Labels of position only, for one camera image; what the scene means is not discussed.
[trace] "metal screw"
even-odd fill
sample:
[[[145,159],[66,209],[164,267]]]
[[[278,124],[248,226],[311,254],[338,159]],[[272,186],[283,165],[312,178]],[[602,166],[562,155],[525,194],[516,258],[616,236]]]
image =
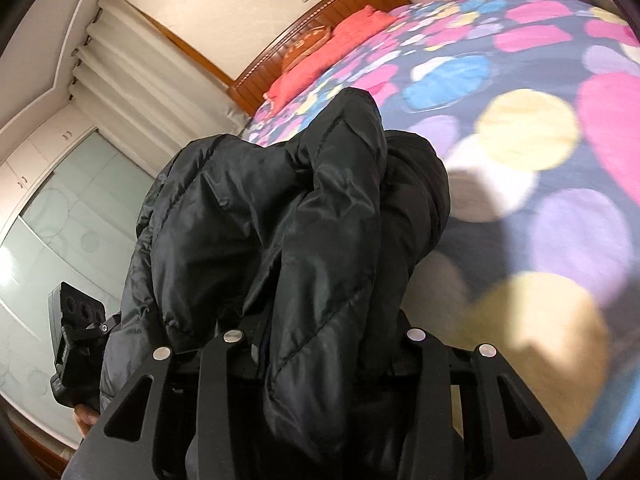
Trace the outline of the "metal screw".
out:
[[[154,350],[154,359],[156,361],[164,361],[171,356],[171,349],[168,346],[161,346]]]
[[[238,343],[239,341],[242,341],[243,337],[244,334],[242,333],[242,330],[227,330],[225,335],[223,335],[223,338],[227,343]]]
[[[480,345],[478,351],[480,352],[480,355],[483,355],[484,357],[495,357],[495,355],[498,353],[498,351],[495,349],[495,346],[489,345],[489,343]]]
[[[427,337],[426,333],[421,328],[410,328],[409,330],[406,331],[406,336],[411,341],[416,341],[416,342],[424,341],[424,339]]]

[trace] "colorful polka dot bedspread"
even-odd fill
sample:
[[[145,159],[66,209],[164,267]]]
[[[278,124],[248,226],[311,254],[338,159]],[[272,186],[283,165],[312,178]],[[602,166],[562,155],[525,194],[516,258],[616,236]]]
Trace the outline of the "colorful polka dot bedspread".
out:
[[[452,213],[402,307],[447,344],[495,344],[594,479],[640,415],[640,44],[580,0],[392,13],[244,137],[289,139],[352,86],[429,139]]]

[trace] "yellow circle pattern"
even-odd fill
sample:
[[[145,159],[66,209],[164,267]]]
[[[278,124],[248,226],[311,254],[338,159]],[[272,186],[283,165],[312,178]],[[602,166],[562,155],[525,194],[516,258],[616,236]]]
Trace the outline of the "yellow circle pattern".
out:
[[[586,290],[556,274],[523,272],[499,283],[446,342],[493,344],[565,437],[587,419],[607,377],[605,321]]]
[[[487,155],[521,171],[559,166],[580,141],[572,106],[559,97],[530,89],[493,99],[476,121],[476,133]]]
[[[286,136],[279,138],[278,142],[283,142],[284,140],[292,139],[297,134],[299,134],[301,131],[302,131],[302,124],[299,124],[298,126],[293,128]]]
[[[624,43],[620,43],[620,47],[629,59],[640,64],[640,46],[630,46]]]
[[[463,25],[469,25],[470,23],[473,23],[479,16],[479,12],[466,12],[465,14],[461,14],[459,18],[449,23],[449,25],[447,25],[447,28],[457,28],[463,27]]]
[[[591,13],[596,18],[600,18],[603,22],[617,23],[619,25],[628,25],[628,23],[625,20],[623,20],[619,16],[616,16],[612,12],[609,12],[608,10],[600,9],[599,7],[591,7],[590,10],[591,10]]]
[[[338,95],[338,92],[342,90],[342,85],[337,85],[333,90],[330,90],[329,92],[327,92],[326,96],[324,97],[325,101],[328,101],[329,99],[333,99],[334,97],[336,97]]]
[[[449,7],[455,5],[455,2],[447,2],[446,4],[443,4],[439,7],[436,7],[435,9],[430,10],[429,12],[427,12],[425,14],[425,16],[434,16],[440,12],[442,12],[444,9],[449,9]]]
[[[309,95],[311,94],[317,94],[319,91],[322,90],[322,88],[324,88],[325,85],[327,85],[329,83],[329,79],[325,79],[324,81],[322,81],[318,86],[316,86],[311,92],[309,92]]]
[[[318,102],[318,94],[316,93],[309,94],[305,102],[303,102],[300,105],[300,107],[296,110],[296,115],[302,115],[307,110],[309,110],[309,108],[311,108],[314,104],[316,104],[316,102]]]
[[[451,7],[447,7],[446,9],[442,9],[438,14],[436,14],[436,20],[441,20],[442,18],[446,18],[447,16],[452,16],[457,12],[460,12],[460,6],[453,5]]]

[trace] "pink pillow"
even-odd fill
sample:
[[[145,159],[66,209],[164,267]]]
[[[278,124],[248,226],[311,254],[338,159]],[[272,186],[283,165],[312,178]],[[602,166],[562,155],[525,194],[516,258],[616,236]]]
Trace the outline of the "pink pillow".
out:
[[[376,12],[373,6],[366,6],[364,9],[360,9],[358,12],[354,12],[348,18],[342,20],[334,28],[334,36],[340,36],[347,30],[353,30],[360,27],[363,23],[366,23],[369,17]]]
[[[279,113],[293,99],[309,88],[326,70],[369,38],[385,30],[398,18],[379,10],[375,11],[357,27],[344,29],[319,50],[303,59],[297,66],[274,81],[265,94],[272,108],[268,119]]]

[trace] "white curtain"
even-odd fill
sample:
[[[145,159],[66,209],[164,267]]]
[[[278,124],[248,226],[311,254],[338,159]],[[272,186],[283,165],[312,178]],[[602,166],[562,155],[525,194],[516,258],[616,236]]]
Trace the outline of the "white curtain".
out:
[[[242,130],[248,116],[220,81],[125,0],[99,5],[70,92],[116,148],[156,176],[191,140]]]

